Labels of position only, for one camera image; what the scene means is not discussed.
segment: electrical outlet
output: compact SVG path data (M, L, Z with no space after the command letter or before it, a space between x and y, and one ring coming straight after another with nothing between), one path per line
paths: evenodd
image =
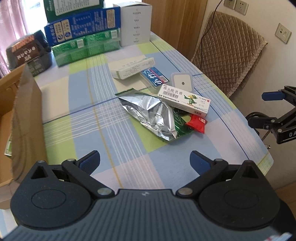
M237 0L237 2L235 4L235 7L234 7L234 10L241 13L241 14L243 14L243 15L246 15L247 10L248 10L248 6L249 6L248 3L243 2L241 0Z
M237 0L224 0L224 6L234 9Z
M276 30L275 35L284 43L288 43L290 37L291 37L292 32L287 29L284 25L279 23L278 28Z

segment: curtain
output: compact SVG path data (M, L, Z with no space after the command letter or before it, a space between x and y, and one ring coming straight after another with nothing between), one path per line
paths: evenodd
M22 0L0 0L0 76L9 73L6 48L27 33Z

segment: red packet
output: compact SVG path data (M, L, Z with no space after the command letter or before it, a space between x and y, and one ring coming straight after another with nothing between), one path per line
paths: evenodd
M195 131L198 131L204 134L205 125L207 121L199 117L198 115L194 115L194 114L191 114L190 117L191 117L191 120L188 123L186 123L186 125L194 129Z

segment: plaid tablecloth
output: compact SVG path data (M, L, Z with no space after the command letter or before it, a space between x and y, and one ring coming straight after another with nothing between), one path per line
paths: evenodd
M42 90L43 122L50 164L79 159L98 150L101 164L92 176L117 191L119 188L160 189L174 192L198 174L189 155L197 150L210 159L230 164L255 161L266 174L273 164L268 150L250 129L234 104L190 61L157 35L151 42L128 46L64 67L53 66L36 77ZM145 85L135 75L127 80L111 77L116 61L154 57L156 68L168 79L174 72L193 76L194 93L211 99L205 135L192 132L173 142L145 129L120 105L115 93ZM2 236L16 223L10 210L0 210Z

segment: wall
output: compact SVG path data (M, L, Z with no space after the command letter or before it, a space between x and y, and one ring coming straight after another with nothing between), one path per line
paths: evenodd
M220 0L208 0L205 21ZM268 41L262 57L249 78L246 86L238 90L230 98L244 116L253 112L263 112L272 117L280 117L292 109L286 101L265 102L261 94L277 91L284 85L296 86L296 8L288 0L245 0L249 3L244 16L220 4L218 11L238 17L258 31ZM274 33L278 24L282 23L292 36L286 45ZM270 153L274 159L271 170L266 175L274 188L282 187L296 181L296 140L277 145L270 134L265 144L271 145Z

